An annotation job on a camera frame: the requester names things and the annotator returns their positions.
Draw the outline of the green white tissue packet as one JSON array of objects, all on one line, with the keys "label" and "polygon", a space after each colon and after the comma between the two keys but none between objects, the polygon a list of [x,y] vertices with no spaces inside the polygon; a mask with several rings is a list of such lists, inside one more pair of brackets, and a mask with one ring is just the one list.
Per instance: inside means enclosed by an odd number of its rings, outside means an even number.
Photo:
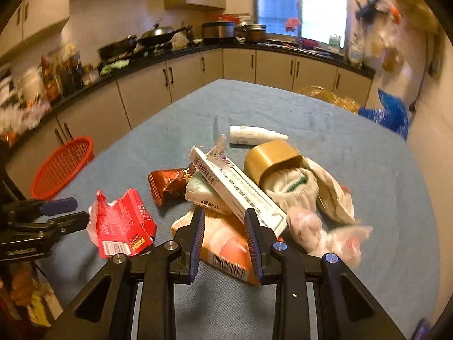
[{"label": "green white tissue packet", "polygon": [[233,213],[199,170],[193,174],[186,186],[185,199],[222,215]]}]

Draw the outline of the orange plastic mesh basket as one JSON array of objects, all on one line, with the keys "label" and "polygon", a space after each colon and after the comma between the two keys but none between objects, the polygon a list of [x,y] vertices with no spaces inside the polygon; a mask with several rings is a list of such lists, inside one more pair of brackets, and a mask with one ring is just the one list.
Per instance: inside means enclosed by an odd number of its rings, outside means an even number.
[{"label": "orange plastic mesh basket", "polygon": [[31,196],[53,199],[94,158],[94,142],[89,137],[76,137],[63,144],[39,167],[31,183]]}]

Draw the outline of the red torn snack wrapper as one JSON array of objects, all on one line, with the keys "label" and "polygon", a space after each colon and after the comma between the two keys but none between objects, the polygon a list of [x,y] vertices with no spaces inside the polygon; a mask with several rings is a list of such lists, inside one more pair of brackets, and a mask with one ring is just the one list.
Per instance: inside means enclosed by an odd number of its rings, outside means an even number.
[{"label": "red torn snack wrapper", "polygon": [[119,253],[136,256],[151,247],[157,234],[157,224],[132,188],[112,202],[98,190],[88,213],[87,233],[104,260]]}]

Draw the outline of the white red plastic bag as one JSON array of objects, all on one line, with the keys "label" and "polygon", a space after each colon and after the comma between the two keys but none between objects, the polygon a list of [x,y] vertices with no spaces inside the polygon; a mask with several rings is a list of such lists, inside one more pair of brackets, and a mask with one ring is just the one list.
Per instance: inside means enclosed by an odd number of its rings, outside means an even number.
[{"label": "white red plastic bag", "polygon": [[292,238],[311,256],[322,257],[332,252],[349,268],[358,267],[362,259],[361,243],[369,238],[373,228],[359,224],[351,194],[345,186],[308,157],[302,159],[302,164],[316,178],[319,191],[315,207],[340,226],[325,230],[316,210],[298,204],[287,211]]}]

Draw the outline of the brown shiny snack wrapper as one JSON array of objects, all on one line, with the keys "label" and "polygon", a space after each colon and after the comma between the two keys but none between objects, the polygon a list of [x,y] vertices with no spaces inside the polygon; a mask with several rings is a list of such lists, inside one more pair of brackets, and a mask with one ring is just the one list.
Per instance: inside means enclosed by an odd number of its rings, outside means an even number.
[{"label": "brown shiny snack wrapper", "polygon": [[155,204],[162,207],[173,200],[185,199],[186,187],[196,171],[193,163],[186,168],[155,170],[148,174],[148,183]]}]

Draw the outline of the black wok with lid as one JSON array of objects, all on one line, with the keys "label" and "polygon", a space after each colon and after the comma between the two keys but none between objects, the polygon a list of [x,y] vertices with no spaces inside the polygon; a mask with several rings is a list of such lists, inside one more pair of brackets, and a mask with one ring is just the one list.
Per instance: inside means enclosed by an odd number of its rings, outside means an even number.
[{"label": "black wok with lid", "polygon": [[185,48],[193,40],[192,26],[186,25],[182,28],[172,29],[171,27],[155,26],[137,39],[137,43],[144,48],[153,48],[170,44],[173,49]]}]

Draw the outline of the white knit glove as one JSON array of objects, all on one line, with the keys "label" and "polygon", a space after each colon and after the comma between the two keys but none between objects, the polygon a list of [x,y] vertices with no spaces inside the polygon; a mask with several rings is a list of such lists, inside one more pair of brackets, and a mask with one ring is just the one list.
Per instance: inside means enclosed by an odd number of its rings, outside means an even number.
[{"label": "white knit glove", "polygon": [[285,213],[292,207],[316,212],[319,186],[314,174],[306,168],[278,170],[265,179],[262,188]]}]

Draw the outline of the orange cardboard box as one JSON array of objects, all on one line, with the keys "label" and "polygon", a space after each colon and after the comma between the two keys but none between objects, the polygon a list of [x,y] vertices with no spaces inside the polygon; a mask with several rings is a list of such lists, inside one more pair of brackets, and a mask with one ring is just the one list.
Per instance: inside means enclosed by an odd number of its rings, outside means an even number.
[{"label": "orange cardboard box", "polygon": [[200,259],[227,275],[258,286],[244,225],[233,214],[204,210],[205,229]]}]

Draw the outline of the crumpled clear plastic bags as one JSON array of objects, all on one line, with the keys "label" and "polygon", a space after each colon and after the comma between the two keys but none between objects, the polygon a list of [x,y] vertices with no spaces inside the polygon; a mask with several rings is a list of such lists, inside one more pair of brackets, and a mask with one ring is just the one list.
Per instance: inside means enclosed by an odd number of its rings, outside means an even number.
[{"label": "crumpled clear plastic bags", "polygon": [[51,109],[47,100],[38,99],[31,106],[20,104],[1,109],[1,136],[8,141],[37,127]]}]

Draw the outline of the white small bottle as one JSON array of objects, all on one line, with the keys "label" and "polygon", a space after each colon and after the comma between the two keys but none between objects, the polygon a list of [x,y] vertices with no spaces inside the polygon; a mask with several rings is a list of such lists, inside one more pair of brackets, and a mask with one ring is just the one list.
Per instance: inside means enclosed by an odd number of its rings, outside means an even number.
[{"label": "white small bottle", "polygon": [[257,146],[274,140],[287,141],[286,134],[267,130],[264,127],[231,125],[229,142],[231,144]]}]

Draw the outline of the long white toothpaste box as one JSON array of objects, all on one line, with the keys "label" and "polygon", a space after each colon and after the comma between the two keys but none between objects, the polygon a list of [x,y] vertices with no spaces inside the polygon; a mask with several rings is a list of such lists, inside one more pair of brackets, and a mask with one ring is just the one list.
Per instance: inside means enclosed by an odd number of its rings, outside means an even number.
[{"label": "long white toothpaste box", "polygon": [[225,155],[226,140],[224,135],[219,137],[207,153],[193,146],[192,163],[241,223],[245,222],[246,210],[253,208],[260,224],[281,236],[287,228],[286,214]]}]

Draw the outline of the kitchen window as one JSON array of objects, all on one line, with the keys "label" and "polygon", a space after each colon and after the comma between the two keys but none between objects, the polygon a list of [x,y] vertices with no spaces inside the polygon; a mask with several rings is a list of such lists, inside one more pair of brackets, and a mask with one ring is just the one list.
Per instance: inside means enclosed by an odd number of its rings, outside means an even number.
[{"label": "kitchen window", "polygon": [[268,33],[345,48],[348,0],[255,0],[255,10]]}]

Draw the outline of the dark cooking pot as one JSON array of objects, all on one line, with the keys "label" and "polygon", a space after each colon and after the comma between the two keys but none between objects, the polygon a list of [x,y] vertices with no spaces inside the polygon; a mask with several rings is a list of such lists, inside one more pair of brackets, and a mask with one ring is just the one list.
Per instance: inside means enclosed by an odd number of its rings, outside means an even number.
[{"label": "dark cooking pot", "polygon": [[249,43],[264,43],[267,40],[265,25],[242,22],[235,27],[237,38]]}]

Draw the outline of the black frying pan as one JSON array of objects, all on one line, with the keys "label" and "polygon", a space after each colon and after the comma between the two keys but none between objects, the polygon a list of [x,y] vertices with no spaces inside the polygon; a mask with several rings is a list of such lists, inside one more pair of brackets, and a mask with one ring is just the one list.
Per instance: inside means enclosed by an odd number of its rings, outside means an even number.
[{"label": "black frying pan", "polygon": [[125,39],[108,44],[97,50],[101,60],[116,58],[122,54],[133,53],[137,46],[137,36],[129,35]]}]

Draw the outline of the brown packing tape roll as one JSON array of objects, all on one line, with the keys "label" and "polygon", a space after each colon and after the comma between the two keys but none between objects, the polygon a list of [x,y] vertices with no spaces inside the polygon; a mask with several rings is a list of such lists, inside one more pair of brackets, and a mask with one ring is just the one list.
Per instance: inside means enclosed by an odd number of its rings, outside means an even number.
[{"label": "brown packing tape roll", "polygon": [[262,186],[272,173],[295,167],[301,167],[303,157],[287,141],[274,140],[260,144],[251,149],[244,161],[244,173],[256,185]]}]

